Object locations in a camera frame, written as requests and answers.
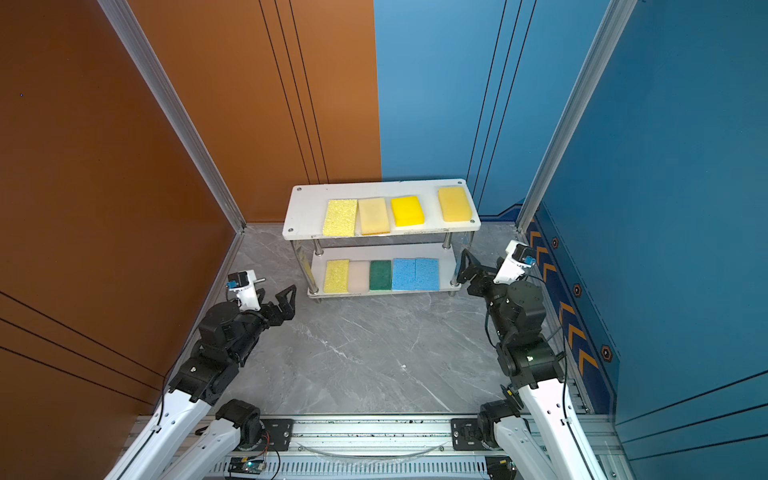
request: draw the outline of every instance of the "shelf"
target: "shelf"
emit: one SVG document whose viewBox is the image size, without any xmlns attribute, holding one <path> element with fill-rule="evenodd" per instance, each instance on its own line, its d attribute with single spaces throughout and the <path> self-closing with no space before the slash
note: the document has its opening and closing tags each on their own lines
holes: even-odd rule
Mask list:
<svg viewBox="0 0 768 480">
<path fill-rule="evenodd" d="M 442 219 L 438 189 L 442 187 L 464 187 L 472 208 L 472 219 L 467 222 L 445 222 Z M 397 197 L 416 195 L 419 198 L 424 223 L 410 227 L 395 227 L 392 208 L 389 201 Z M 288 204 L 283 238 L 286 240 L 311 240 L 326 237 L 323 235 L 323 223 L 326 219 L 328 200 L 362 199 L 384 197 L 389 215 L 389 233 L 362 235 L 360 233 L 360 215 L 357 215 L 355 237 L 389 237 L 392 235 L 419 235 L 422 233 L 472 232 L 480 229 L 475 203 L 466 182 L 461 178 L 452 180 L 409 180 L 401 182 L 375 182 L 368 184 L 322 184 L 299 185 L 293 188 Z"/>
<path fill-rule="evenodd" d="M 394 258 L 436 258 L 439 265 L 440 291 L 455 292 L 460 286 L 451 286 L 451 278 L 456 269 L 456 258 L 453 248 L 445 250 L 442 243 L 407 243 L 405 245 L 374 245 L 371 247 L 339 247 L 326 248 L 323 255 L 312 258 L 312 275 L 315 277 L 319 291 L 312 298 L 329 298 L 334 296 L 370 296 L 392 295 L 394 293 L 417 293 L 421 290 L 372 290 L 367 293 L 325 293 L 323 286 L 326 281 L 326 262 L 328 260 L 392 260 Z"/>
</svg>

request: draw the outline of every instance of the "gray marble floor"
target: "gray marble floor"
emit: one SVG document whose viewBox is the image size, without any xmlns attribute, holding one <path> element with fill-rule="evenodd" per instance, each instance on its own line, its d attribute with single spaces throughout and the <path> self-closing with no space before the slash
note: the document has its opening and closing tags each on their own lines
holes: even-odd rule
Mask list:
<svg viewBox="0 0 768 480">
<path fill-rule="evenodd" d="M 485 304 L 466 288 L 324 299 L 306 294 L 306 282 L 281 226 L 248 227 L 232 271 L 266 277 L 266 299 L 292 283 L 299 287 L 296 317 L 267 330 L 219 405 L 242 399 L 263 413 L 477 412 L 500 399 L 508 383 L 483 330 Z M 488 265 L 512 238 L 508 223 L 486 223 L 472 252 Z M 442 236 L 379 237 L 327 242 L 442 241 Z M 458 255 L 466 236 L 455 236 Z M 305 248 L 311 254 L 310 242 Z"/>
</svg>

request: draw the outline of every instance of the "pale yellow sponge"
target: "pale yellow sponge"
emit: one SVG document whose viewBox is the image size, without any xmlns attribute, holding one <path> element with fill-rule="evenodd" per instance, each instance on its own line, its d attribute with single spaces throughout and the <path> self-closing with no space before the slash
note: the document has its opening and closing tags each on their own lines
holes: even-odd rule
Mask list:
<svg viewBox="0 0 768 480">
<path fill-rule="evenodd" d="M 424 212 L 418 197 L 403 197 L 392 199 L 392 215 L 397 227 L 421 225 L 424 223 Z"/>
<path fill-rule="evenodd" d="M 328 260 L 326 263 L 325 293 L 348 293 L 346 283 L 349 279 L 349 260 Z"/>
<path fill-rule="evenodd" d="M 360 209 L 360 229 L 363 235 L 389 233 L 389 217 L 383 198 L 363 198 L 357 201 Z"/>
<path fill-rule="evenodd" d="M 443 187 L 437 190 L 437 198 L 440 199 L 444 221 L 469 222 L 472 219 L 472 208 L 464 187 Z"/>
<path fill-rule="evenodd" d="M 357 200 L 329 200 L 323 235 L 326 237 L 354 237 Z"/>
</svg>

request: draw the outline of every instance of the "blue wall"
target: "blue wall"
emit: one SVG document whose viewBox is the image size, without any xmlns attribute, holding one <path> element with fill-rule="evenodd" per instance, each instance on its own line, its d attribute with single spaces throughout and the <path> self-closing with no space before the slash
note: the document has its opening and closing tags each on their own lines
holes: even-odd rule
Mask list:
<svg viewBox="0 0 768 480">
<path fill-rule="evenodd" d="M 768 3 L 638 2 L 545 196 L 621 357 L 639 478 L 762 478 Z M 662 455 L 681 449 L 689 452 Z"/>
<path fill-rule="evenodd" d="M 607 4 L 377 0 L 383 179 L 467 177 L 482 215 L 522 199 Z"/>
</svg>

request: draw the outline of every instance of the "lower shelf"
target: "lower shelf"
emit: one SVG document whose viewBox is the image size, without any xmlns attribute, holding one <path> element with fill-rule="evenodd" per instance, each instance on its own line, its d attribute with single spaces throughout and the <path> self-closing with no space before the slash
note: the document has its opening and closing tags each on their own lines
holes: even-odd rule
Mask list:
<svg viewBox="0 0 768 480">
<path fill-rule="evenodd" d="M 417 293 L 420 290 L 371 290 L 366 293 L 325 293 L 326 262 L 328 260 L 392 260 L 395 258 L 436 258 L 439 265 L 440 291 L 455 292 L 461 286 L 451 286 L 456 269 L 453 249 L 445 250 L 442 243 L 406 243 L 403 245 L 374 245 L 370 247 L 337 247 L 324 249 L 323 255 L 312 258 L 312 275 L 319 291 L 312 298 L 333 296 L 392 295 L 394 293 Z"/>
</svg>

